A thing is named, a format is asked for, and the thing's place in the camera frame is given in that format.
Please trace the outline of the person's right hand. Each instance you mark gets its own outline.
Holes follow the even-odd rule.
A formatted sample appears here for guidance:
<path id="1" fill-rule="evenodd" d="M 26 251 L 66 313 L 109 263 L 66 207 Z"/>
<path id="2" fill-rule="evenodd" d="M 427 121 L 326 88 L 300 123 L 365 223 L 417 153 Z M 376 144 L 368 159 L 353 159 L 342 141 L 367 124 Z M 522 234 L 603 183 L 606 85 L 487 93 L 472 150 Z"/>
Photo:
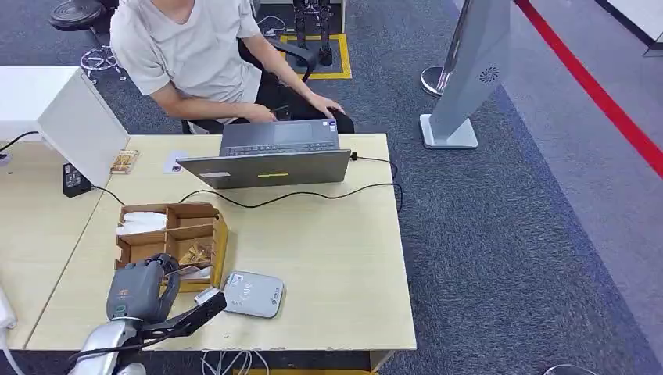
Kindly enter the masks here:
<path id="1" fill-rule="evenodd" d="M 247 119 L 250 123 L 269 123 L 277 120 L 267 107 L 255 103 L 239 103 L 236 116 Z"/>

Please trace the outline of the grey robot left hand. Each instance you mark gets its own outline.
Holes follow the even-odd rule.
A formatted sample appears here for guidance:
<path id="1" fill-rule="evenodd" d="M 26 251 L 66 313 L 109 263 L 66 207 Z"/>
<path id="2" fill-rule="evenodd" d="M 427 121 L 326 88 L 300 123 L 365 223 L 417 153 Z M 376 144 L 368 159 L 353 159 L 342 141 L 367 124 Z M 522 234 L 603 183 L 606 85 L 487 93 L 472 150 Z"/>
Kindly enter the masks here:
<path id="1" fill-rule="evenodd" d="M 167 253 L 116 270 L 106 302 L 110 320 L 165 321 L 180 289 L 179 263 Z"/>

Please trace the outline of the person's left hand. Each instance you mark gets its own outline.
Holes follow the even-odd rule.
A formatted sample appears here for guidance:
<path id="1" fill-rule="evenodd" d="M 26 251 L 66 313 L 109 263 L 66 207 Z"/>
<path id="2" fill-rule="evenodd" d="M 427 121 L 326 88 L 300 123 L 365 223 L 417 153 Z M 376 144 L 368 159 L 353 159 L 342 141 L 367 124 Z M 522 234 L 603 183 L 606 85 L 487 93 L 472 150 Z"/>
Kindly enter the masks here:
<path id="1" fill-rule="evenodd" d="M 307 95 L 306 100 L 327 118 L 334 118 L 336 113 L 345 114 L 343 107 L 330 98 L 311 92 Z"/>

